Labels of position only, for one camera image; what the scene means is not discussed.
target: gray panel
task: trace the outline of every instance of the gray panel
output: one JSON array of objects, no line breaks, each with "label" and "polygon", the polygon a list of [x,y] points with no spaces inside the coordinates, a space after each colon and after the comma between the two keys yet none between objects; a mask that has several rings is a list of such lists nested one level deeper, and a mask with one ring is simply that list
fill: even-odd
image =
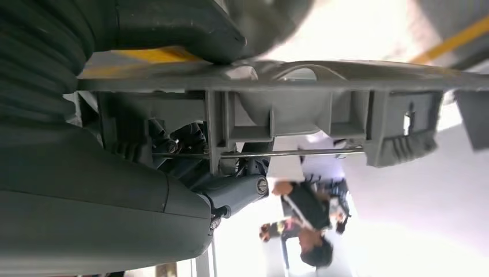
[{"label": "gray panel", "polygon": [[[164,173],[104,151],[86,130],[52,128],[3,125],[0,190],[163,211],[168,196]],[[29,139],[19,140],[22,136]],[[38,140],[33,143],[32,137]]]},{"label": "gray panel", "polygon": [[210,257],[209,257],[208,250],[204,252],[202,255],[195,258],[195,268],[198,277],[215,277],[214,275],[211,275],[211,271],[210,271],[211,261],[209,260],[209,258]]},{"label": "gray panel", "polygon": [[458,108],[474,150],[489,148],[488,91],[457,92]]},{"label": "gray panel", "polygon": [[489,57],[489,33],[472,40],[470,43],[467,43],[459,48],[457,48],[454,52],[457,57],[457,62],[455,64],[444,64],[442,66],[450,66],[451,68],[455,68],[458,70],[467,70],[470,67],[476,65],[477,63],[482,62],[483,60]]},{"label": "gray panel", "polygon": [[164,212],[210,219],[208,203],[170,176],[168,176],[168,200]]},{"label": "gray panel", "polygon": [[229,218],[244,207],[268,195],[268,183],[264,176],[220,178],[207,184],[205,194],[214,208],[226,207],[225,218]]},{"label": "gray panel", "polygon": [[0,192],[0,275],[80,275],[170,263],[209,246],[209,220]]},{"label": "gray panel", "polygon": [[[162,91],[179,90],[187,96],[205,91],[209,154],[193,156],[210,159],[213,175],[217,175],[219,160],[232,151],[234,143],[270,141],[274,136],[318,130],[333,138],[357,140],[364,146],[370,166],[420,158],[436,149],[433,136],[442,94],[489,89],[489,81],[480,75],[380,61],[249,62],[231,66],[196,62],[148,68],[135,71],[132,78],[80,80],[80,89],[125,92],[142,99],[147,93],[158,96]],[[317,80],[284,80],[305,69]],[[241,105],[235,106],[235,95]],[[240,111],[240,106],[254,126],[242,126],[243,120],[236,118],[243,114],[236,113],[235,108]],[[411,113],[411,106],[414,123],[406,135],[404,117],[406,112]]]},{"label": "gray panel", "polygon": [[89,73],[90,70],[101,70],[105,68],[109,71],[115,69],[116,66],[143,65],[146,63],[140,59],[120,55],[112,51],[93,53],[92,57],[86,62],[84,71],[80,77]]},{"label": "gray panel", "polygon": [[417,0],[431,25],[446,40],[487,16],[487,0]]},{"label": "gray panel", "polygon": [[164,120],[165,131],[168,133],[192,122],[205,119],[204,101],[196,98],[185,99],[183,93],[161,92],[160,96],[151,94],[144,98],[120,93],[118,98],[124,102],[130,102],[131,108],[143,118]]}]

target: black fabric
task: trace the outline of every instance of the black fabric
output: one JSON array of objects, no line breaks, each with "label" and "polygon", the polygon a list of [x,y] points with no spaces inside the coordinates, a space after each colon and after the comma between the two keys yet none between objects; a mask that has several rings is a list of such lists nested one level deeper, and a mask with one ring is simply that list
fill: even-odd
[{"label": "black fabric", "polygon": [[282,243],[282,255],[284,256],[284,261],[285,261],[285,268],[290,269],[289,253],[287,251],[287,240],[282,238],[281,243]]},{"label": "black fabric", "polygon": [[346,228],[347,223],[348,223],[348,218],[349,218],[349,216],[347,216],[347,217],[346,217],[346,218],[343,220],[343,222],[338,222],[338,223],[336,224],[336,232],[337,232],[338,234],[340,234],[340,235],[341,235],[341,234],[343,234],[343,233],[344,233],[345,228]]},{"label": "black fabric", "polygon": [[300,160],[300,165],[302,165],[304,163],[304,160],[306,159],[306,156],[302,156],[300,155],[299,156],[299,160]]},{"label": "black fabric", "polygon": [[316,182],[317,191],[328,194],[331,198],[338,198],[340,206],[345,211],[347,216],[350,216],[350,208],[348,206],[347,194],[349,192],[347,180],[340,181],[328,180],[324,182]]},{"label": "black fabric", "polygon": [[329,205],[316,198],[309,184],[292,184],[292,186],[293,189],[288,195],[288,198],[293,202],[292,208],[298,209],[296,211],[297,214],[302,214],[304,219],[316,230],[329,227],[331,225],[329,220]]},{"label": "black fabric", "polygon": [[124,277],[125,271],[112,272],[107,275],[107,277]]}]

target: person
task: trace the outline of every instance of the person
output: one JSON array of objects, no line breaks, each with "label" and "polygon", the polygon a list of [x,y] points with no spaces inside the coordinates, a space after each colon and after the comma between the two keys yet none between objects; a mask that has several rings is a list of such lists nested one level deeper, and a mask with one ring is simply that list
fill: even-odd
[{"label": "person", "polygon": [[[343,148],[346,140],[334,140],[324,132],[304,136],[298,141],[299,149],[333,149]],[[330,206],[332,226],[336,232],[343,234],[348,223],[349,206],[347,195],[349,193],[341,159],[335,156],[301,156],[300,165],[305,183],[310,185],[316,196]]]},{"label": "person", "polygon": [[281,196],[297,214],[300,258],[312,267],[327,267],[333,259],[333,246],[322,236],[330,226],[329,206],[324,205],[308,185],[278,182],[272,193]]}]

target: black top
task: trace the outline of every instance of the black top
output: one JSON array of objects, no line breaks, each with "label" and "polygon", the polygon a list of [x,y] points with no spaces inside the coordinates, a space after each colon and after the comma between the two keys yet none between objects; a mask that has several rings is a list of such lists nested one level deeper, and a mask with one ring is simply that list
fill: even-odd
[{"label": "black top", "polygon": [[321,230],[331,225],[329,204],[323,203],[306,183],[292,184],[292,192],[283,199],[292,207],[299,219],[311,229]]}]

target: hand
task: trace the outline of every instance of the hand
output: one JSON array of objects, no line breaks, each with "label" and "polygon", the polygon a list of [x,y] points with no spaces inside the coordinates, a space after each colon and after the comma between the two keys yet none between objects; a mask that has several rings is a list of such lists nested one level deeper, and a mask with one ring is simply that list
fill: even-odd
[{"label": "hand", "polygon": [[291,217],[290,221],[294,224],[302,225],[302,221],[300,221],[300,219],[296,218],[295,216]]},{"label": "hand", "polygon": [[263,242],[268,242],[270,240],[270,234],[268,232],[267,233],[260,232],[259,237]]},{"label": "hand", "polygon": [[341,212],[336,213],[336,222],[343,222],[344,219],[345,217]]},{"label": "hand", "polygon": [[288,181],[279,181],[275,184],[272,193],[276,196],[288,195],[292,192],[292,184]]}]

